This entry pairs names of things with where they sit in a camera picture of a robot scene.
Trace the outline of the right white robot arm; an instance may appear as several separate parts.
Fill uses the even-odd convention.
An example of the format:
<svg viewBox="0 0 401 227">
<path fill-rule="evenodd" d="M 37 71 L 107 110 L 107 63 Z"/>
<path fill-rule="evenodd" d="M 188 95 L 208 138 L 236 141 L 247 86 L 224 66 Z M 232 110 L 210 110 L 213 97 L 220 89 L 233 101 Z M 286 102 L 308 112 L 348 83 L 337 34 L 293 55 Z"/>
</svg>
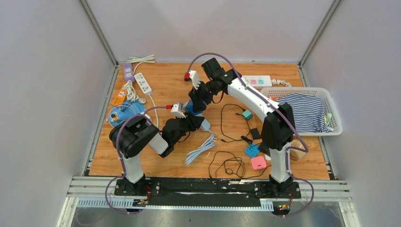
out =
<svg viewBox="0 0 401 227">
<path fill-rule="evenodd" d="M 241 101 L 254 112 L 263 123 L 262 144 L 270 152 L 270 191 L 275 197 L 283 197 L 293 182 L 288 154 L 296 132 L 292 107 L 267 98 L 244 81 L 235 68 L 226 71 L 215 58 L 206 61 L 201 67 L 209 78 L 206 83 L 194 70 L 188 69 L 184 74 L 184 80 L 191 81 L 193 86 L 189 92 L 193 111 L 197 113 L 206 110 L 213 96 L 223 92 Z"/>
</svg>

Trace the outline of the black TP-Link charger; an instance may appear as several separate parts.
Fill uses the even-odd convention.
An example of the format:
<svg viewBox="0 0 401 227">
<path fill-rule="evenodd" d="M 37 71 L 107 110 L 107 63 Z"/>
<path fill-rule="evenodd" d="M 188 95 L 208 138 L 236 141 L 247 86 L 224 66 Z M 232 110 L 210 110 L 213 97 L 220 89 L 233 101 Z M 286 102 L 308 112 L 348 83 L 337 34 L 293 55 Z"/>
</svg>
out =
<svg viewBox="0 0 401 227">
<path fill-rule="evenodd" d="M 241 136 L 240 141 L 245 141 L 248 145 L 254 143 L 254 141 L 259 141 L 262 139 L 262 136 L 257 128 L 251 128 L 247 135 Z"/>
</svg>

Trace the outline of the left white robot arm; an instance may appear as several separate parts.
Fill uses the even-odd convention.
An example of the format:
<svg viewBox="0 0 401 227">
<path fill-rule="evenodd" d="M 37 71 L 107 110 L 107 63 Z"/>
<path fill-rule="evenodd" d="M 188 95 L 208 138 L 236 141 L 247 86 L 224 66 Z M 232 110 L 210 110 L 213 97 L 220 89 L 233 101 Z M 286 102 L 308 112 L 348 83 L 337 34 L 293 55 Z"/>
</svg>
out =
<svg viewBox="0 0 401 227">
<path fill-rule="evenodd" d="M 146 146 L 161 157 L 167 157 L 174 150 L 174 145 L 187 133 L 200 129 L 204 120 L 203 116 L 187 114 L 184 118 L 167 120 L 160 130 L 146 116 L 136 114 L 114 127 L 109 139 L 122 160 L 122 179 L 127 182 L 127 190 L 133 195 L 144 192 L 145 174 L 140 153 Z"/>
</svg>

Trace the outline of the dark blue cube adapter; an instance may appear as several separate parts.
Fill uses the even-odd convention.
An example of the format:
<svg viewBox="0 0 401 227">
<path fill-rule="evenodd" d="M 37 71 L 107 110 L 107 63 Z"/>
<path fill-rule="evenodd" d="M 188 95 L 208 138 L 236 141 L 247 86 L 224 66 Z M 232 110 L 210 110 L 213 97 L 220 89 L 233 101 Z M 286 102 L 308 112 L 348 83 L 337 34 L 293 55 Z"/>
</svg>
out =
<svg viewBox="0 0 401 227">
<path fill-rule="evenodd" d="M 194 116 L 203 113 L 203 111 L 194 111 L 192 100 L 189 100 L 188 102 L 186 102 L 183 107 L 184 107 L 186 112 L 188 112 L 188 113 L 190 113 L 191 115 L 194 115 Z"/>
</svg>

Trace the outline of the light blue power strip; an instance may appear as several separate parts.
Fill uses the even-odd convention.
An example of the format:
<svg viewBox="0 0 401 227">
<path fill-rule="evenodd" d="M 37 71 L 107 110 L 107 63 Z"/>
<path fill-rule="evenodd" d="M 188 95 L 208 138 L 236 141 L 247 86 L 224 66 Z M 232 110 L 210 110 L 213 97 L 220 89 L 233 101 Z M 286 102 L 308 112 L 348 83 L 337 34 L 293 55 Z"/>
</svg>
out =
<svg viewBox="0 0 401 227">
<path fill-rule="evenodd" d="M 210 131 L 211 124 L 208 120 L 204 119 L 200 125 L 202 131 Z"/>
</svg>

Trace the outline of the white power strip blue USB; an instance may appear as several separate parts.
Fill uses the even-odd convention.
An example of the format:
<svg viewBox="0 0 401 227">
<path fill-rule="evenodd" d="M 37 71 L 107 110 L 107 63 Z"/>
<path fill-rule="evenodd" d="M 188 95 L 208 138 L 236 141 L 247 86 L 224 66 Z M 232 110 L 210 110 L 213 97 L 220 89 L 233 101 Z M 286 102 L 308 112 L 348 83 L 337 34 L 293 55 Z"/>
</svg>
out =
<svg viewBox="0 0 401 227">
<path fill-rule="evenodd" d="M 243 80 L 256 89 L 272 86 L 291 87 L 292 85 L 285 80 L 272 79 L 269 75 L 243 75 Z"/>
</svg>

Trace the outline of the wooden cube adapter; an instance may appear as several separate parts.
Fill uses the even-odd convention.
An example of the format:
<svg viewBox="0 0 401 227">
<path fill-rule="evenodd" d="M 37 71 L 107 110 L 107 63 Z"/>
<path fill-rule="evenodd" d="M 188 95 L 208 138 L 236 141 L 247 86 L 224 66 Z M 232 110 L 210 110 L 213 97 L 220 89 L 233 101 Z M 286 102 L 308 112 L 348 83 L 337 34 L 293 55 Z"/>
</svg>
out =
<svg viewBox="0 0 401 227">
<path fill-rule="evenodd" d="M 291 148 L 289 153 L 293 160 L 301 159 L 306 153 L 304 152 L 305 148 L 303 144 L 299 140 L 293 140 L 291 142 L 291 146 L 295 148 Z"/>
</svg>

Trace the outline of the black charger with cable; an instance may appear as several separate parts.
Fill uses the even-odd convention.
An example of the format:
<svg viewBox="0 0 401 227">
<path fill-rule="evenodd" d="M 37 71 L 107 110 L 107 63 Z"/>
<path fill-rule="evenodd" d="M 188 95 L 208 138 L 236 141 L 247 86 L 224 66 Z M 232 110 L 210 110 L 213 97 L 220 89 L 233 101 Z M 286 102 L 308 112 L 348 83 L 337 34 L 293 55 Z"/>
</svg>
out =
<svg viewBox="0 0 401 227">
<path fill-rule="evenodd" d="M 252 159 L 242 157 L 230 151 L 217 151 L 208 165 L 208 176 L 211 179 L 231 177 L 237 179 L 256 179 L 265 177 L 271 168 L 265 160 L 262 164 L 252 166 Z"/>
</svg>

